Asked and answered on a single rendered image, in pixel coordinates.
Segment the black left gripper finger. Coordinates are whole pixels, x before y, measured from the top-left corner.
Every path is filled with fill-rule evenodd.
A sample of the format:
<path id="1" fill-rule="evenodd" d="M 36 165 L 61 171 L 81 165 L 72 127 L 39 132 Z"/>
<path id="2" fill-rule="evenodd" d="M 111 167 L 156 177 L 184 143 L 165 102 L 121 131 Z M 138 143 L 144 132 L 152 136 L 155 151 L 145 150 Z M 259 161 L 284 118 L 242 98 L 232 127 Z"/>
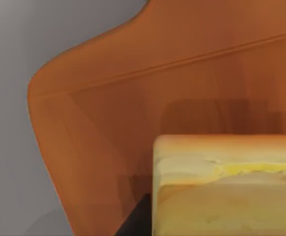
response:
<path id="1" fill-rule="evenodd" d="M 152 236 L 151 194 L 145 194 L 114 236 Z"/>

